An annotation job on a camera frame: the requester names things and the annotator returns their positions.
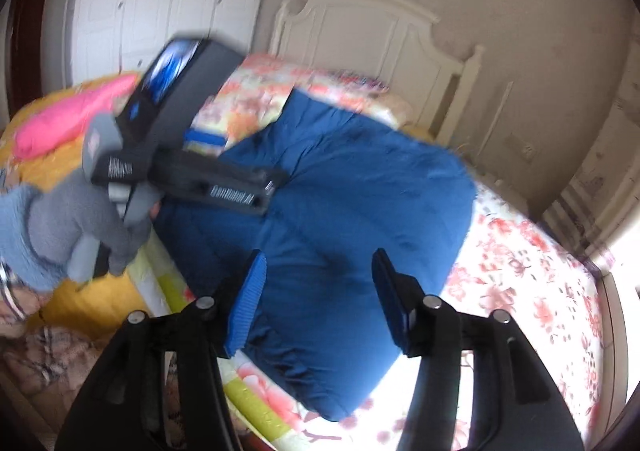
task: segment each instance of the white bed frame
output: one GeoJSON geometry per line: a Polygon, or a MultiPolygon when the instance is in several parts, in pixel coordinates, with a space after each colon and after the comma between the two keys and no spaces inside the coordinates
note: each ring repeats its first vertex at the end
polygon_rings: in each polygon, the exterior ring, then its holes
{"type": "Polygon", "coordinates": [[[412,123],[448,146],[484,53],[461,61],[439,51],[439,19],[408,0],[286,0],[269,52],[305,66],[345,69],[383,80],[414,108],[412,123]]]}

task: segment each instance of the display screen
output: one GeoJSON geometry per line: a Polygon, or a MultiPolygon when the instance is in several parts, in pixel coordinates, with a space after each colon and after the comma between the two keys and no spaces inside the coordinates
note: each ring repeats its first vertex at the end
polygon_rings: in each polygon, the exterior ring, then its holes
{"type": "Polygon", "coordinates": [[[162,51],[156,62],[146,72],[142,89],[156,106],[190,62],[200,42],[198,40],[173,40],[162,51]]]}

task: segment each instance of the wall outlet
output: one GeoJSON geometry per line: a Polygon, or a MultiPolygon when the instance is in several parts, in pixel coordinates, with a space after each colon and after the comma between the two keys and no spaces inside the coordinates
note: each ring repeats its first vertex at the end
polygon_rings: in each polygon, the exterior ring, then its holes
{"type": "Polygon", "coordinates": [[[504,144],[527,164],[531,164],[531,161],[537,154],[533,144],[523,141],[514,134],[509,134],[509,136],[504,140],[504,144]]]}

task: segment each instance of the bed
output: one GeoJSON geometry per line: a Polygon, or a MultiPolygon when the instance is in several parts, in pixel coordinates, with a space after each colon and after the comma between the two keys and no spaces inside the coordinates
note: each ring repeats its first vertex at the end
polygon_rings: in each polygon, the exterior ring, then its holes
{"type": "MultiPolygon", "coordinates": [[[[298,86],[393,128],[411,124],[448,146],[479,75],[484,49],[476,46],[466,60],[442,53],[431,40],[437,21],[406,0],[284,2],[270,56],[250,58],[219,99],[204,105],[194,127],[223,134],[234,144],[275,120],[287,92],[298,86]],[[317,84],[318,71],[312,68],[379,78],[398,99],[392,106],[388,96],[354,98],[347,91],[336,96],[317,84]]],[[[129,275],[157,315],[193,299],[157,238],[141,251],[129,275]]],[[[478,185],[472,225],[442,297],[476,315],[486,316],[496,308],[511,312],[588,439],[597,414],[603,338],[596,285],[580,263],[497,194],[478,185]]],[[[416,360],[399,358],[350,417],[333,423],[308,412],[244,355],[222,363],[232,404],[257,433],[283,451],[394,449],[417,365],[416,360]]],[[[463,448],[468,438],[473,356],[463,354],[461,366],[455,449],[463,448]]]]}

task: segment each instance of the brown door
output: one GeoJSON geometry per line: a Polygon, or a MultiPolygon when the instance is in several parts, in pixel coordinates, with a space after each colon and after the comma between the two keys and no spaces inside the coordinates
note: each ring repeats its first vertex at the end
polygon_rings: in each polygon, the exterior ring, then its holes
{"type": "Polygon", "coordinates": [[[9,115],[42,97],[40,36],[44,0],[11,0],[6,29],[6,93],[9,115]]]}

